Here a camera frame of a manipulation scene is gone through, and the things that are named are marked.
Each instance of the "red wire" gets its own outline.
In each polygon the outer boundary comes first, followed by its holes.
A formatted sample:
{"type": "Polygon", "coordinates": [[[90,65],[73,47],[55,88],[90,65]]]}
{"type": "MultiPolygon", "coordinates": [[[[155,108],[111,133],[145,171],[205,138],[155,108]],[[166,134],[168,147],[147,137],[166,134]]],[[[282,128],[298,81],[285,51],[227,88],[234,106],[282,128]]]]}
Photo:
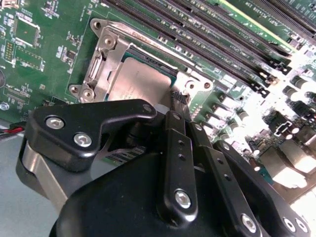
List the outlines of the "red wire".
{"type": "Polygon", "coordinates": [[[14,129],[7,129],[7,130],[4,130],[4,132],[7,132],[7,133],[18,133],[18,132],[22,132],[24,129],[22,127],[17,127],[17,128],[14,128],[14,129]]]}

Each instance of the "gray surface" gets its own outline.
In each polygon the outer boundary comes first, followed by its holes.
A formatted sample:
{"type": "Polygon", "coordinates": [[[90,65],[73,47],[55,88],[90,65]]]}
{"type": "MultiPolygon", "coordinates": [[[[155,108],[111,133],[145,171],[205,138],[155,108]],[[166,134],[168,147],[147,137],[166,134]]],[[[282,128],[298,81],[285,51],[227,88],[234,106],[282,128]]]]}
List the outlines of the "gray surface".
{"type": "MultiPolygon", "coordinates": [[[[47,199],[24,186],[15,174],[22,138],[0,143],[0,237],[47,237],[57,212],[47,199]]],[[[113,169],[96,161],[92,177],[113,169]]]]}

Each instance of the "integrated circuit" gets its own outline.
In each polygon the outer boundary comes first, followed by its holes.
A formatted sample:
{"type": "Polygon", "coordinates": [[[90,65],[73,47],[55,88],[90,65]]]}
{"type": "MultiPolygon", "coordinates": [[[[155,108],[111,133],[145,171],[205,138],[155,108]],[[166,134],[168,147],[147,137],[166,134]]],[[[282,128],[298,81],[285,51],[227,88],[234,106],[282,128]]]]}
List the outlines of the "integrated circuit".
{"type": "Polygon", "coordinates": [[[39,26],[17,17],[15,20],[14,34],[16,40],[35,47],[38,41],[39,26]]]}
{"type": "Polygon", "coordinates": [[[69,58],[69,59],[71,59],[71,60],[74,60],[75,57],[76,57],[76,53],[73,52],[73,51],[71,51],[71,50],[68,50],[68,51],[66,52],[66,57],[69,58]]]}

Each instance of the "black mechanical arm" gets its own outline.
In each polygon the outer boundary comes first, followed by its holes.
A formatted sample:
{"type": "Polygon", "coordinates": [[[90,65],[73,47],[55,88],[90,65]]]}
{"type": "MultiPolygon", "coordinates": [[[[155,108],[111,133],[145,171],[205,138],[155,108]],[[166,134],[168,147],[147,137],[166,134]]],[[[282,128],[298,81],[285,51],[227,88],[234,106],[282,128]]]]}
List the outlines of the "black mechanical arm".
{"type": "Polygon", "coordinates": [[[227,143],[212,146],[174,93],[31,112],[16,172],[59,212],[52,237],[309,237],[306,222],[227,143]],[[95,157],[146,151],[92,180],[95,157]]]}

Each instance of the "screw hole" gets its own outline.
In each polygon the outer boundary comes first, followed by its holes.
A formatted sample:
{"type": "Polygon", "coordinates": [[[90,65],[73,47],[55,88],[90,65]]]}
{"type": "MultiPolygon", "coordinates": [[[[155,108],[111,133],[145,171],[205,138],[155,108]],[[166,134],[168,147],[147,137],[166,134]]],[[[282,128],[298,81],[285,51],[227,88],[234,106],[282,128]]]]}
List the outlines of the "screw hole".
{"type": "Polygon", "coordinates": [[[112,40],[106,39],[106,40],[105,40],[105,43],[108,44],[108,45],[110,45],[110,44],[112,44],[112,40]]]}
{"type": "Polygon", "coordinates": [[[227,181],[231,181],[232,179],[227,175],[227,174],[224,174],[224,177],[227,181]]]}
{"type": "Polygon", "coordinates": [[[94,26],[94,28],[95,29],[97,29],[97,30],[99,30],[100,28],[101,28],[101,24],[100,24],[100,22],[94,22],[94,24],[93,24],[93,26],[94,26]]]}
{"type": "Polygon", "coordinates": [[[78,93],[78,88],[75,87],[75,86],[71,87],[70,90],[71,90],[71,92],[72,92],[73,94],[77,94],[77,93],[78,93]]]}
{"type": "Polygon", "coordinates": [[[91,93],[90,93],[90,92],[86,92],[84,95],[85,95],[86,97],[90,97],[90,96],[91,96],[91,93]]]}
{"type": "Polygon", "coordinates": [[[210,83],[208,83],[208,82],[204,84],[204,88],[205,88],[205,89],[209,89],[209,88],[210,88],[210,86],[211,86],[211,84],[210,84],[210,83]]]}
{"type": "Polygon", "coordinates": [[[185,160],[186,160],[186,158],[185,158],[184,155],[182,155],[182,154],[179,154],[178,157],[179,157],[179,159],[182,160],[182,161],[185,161],[185,160]]]}

